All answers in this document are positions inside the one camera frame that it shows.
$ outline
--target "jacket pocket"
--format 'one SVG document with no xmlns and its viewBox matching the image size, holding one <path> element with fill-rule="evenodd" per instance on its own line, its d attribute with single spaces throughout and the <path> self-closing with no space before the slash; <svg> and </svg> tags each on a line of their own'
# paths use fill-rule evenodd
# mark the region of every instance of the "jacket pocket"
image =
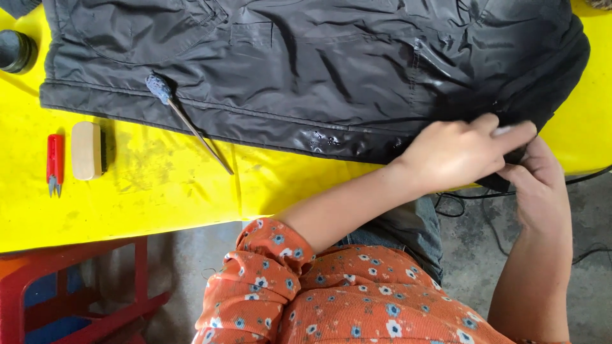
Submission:
<svg viewBox="0 0 612 344">
<path fill-rule="evenodd" d="M 76 32 L 97 54 L 136 65 L 183 53 L 226 18 L 216 0 L 82 0 L 70 13 Z"/>
</svg>

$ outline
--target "orange floral shirt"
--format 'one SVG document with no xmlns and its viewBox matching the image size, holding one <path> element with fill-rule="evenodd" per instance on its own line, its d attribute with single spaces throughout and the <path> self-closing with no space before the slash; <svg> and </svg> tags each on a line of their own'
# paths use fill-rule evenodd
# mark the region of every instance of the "orange floral shirt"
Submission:
<svg viewBox="0 0 612 344">
<path fill-rule="evenodd" d="M 193 344 L 513 343 L 399 250 L 345 245 L 315 256 L 264 218 L 223 262 L 206 284 Z"/>
</svg>

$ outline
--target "yellow table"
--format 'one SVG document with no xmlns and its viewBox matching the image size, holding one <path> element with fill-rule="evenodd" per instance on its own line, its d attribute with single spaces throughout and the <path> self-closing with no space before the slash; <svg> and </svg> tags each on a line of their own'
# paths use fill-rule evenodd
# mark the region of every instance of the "yellow table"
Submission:
<svg viewBox="0 0 612 344">
<path fill-rule="evenodd" d="M 574 3 L 592 45 L 578 87 L 542 131 L 569 174 L 612 164 L 612 16 Z M 319 159 L 216 141 L 228 174 L 195 137 L 138 124 L 46 110 L 38 87 L 50 42 L 38 7 L 15 21 L 0 10 L 0 29 L 33 37 L 34 69 L 0 72 L 0 252 L 181 230 L 273 214 L 302 198 L 379 167 Z M 72 177 L 70 149 L 62 197 L 49 199 L 45 182 L 47 135 L 79 121 L 99 123 L 116 150 L 100 179 Z"/>
</svg>

